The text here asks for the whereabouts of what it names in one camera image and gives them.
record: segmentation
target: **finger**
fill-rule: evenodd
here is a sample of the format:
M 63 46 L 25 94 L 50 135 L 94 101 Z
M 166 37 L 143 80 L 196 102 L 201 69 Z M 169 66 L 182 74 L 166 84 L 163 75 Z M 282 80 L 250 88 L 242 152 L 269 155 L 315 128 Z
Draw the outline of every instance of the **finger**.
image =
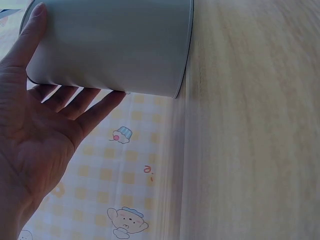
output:
M 124 99 L 122 91 L 113 91 L 100 102 L 79 116 L 75 121 L 80 125 L 84 137 L 87 136 Z
M 9 53 L 1 61 L 1 64 L 6 67 L 19 67 L 25 70 L 46 31 L 46 25 L 47 8 L 44 3 L 39 3 L 33 9 L 28 23 Z
M 31 94 L 36 100 L 42 102 L 53 90 L 56 89 L 56 85 L 37 85 L 28 90 L 28 93 Z
M 84 88 L 60 113 L 68 119 L 75 120 L 85 112 L 99 92 L 100 89 Z
M 76 86 L 62 86 L 48 100 L 44 101 L 43 104 L 49 109 L 59 112 L 65 107 L 77 89 Z

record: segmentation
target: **white cylindrical container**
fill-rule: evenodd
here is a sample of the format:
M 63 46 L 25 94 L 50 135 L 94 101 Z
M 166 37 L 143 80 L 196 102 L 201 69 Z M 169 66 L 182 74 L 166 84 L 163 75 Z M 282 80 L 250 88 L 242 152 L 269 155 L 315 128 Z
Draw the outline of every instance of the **white cylindrical container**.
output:
M 37 84 L 176 97 L 191 38 L 193 0 L 35 0 L 46 33 L 27 66 Z

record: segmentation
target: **cartoon bear face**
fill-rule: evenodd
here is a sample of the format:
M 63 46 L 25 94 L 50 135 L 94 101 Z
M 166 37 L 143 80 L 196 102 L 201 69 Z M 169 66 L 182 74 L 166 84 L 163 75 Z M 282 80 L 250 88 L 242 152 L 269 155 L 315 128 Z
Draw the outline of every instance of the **cartoon bear face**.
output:
M 32 234 L 28 230 L 22 230 L 18 237 L 18 240 L 32 240 Z
M 107 214 L 117 229 L 122 228 L 127 230 L 130 234 L 135 234 L 148 228 L 148 224 L 144 219 L 135 212 L 141 214 L 136 210 L 127 207 L 123 207 L 119 210 L 109 208 Z

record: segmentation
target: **wrist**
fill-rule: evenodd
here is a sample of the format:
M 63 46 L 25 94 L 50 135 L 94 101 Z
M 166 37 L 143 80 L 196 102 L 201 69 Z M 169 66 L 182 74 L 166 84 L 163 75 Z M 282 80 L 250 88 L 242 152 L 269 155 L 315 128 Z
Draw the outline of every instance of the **wrist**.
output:
M 1 239 L 16 240 L 29 220 L 32 200 L 23 187 L 0 181 L 0 232 Z

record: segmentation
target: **light wood table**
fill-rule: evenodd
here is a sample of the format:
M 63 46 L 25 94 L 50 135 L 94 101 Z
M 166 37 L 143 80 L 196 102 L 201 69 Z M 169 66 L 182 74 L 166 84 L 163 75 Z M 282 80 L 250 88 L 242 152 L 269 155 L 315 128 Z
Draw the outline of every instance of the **light wood table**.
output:
M 181 240 L 320 239 L 320 2 L 195 0 Z

